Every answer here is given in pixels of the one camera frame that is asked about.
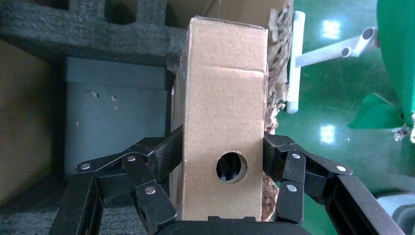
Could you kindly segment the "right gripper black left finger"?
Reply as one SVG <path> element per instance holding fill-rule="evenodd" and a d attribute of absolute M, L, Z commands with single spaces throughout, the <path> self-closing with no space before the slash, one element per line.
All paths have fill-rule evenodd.
<path fill-rule="evenodd" d="M 52 223 L 52 235 L 97 235 L 105 204 L 130 198 L 148 234 L 175 221 L 177 212 L 163 183 L 181 162 L 183 128 L 143 138 L 126 150 L 76 166 Z"/>

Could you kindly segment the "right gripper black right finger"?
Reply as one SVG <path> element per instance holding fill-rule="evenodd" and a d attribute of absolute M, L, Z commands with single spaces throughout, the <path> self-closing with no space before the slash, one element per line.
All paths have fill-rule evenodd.
<path fill-rule="evenodd" d="M 307 152 L 287 136 L 264 134 L 263 170 L 280 182 L 275 222 L 285 234 L 307 234 L 301 227 L 306 195 L 324 206 L 340 235 L 403 233 L 351 168 Z"/>

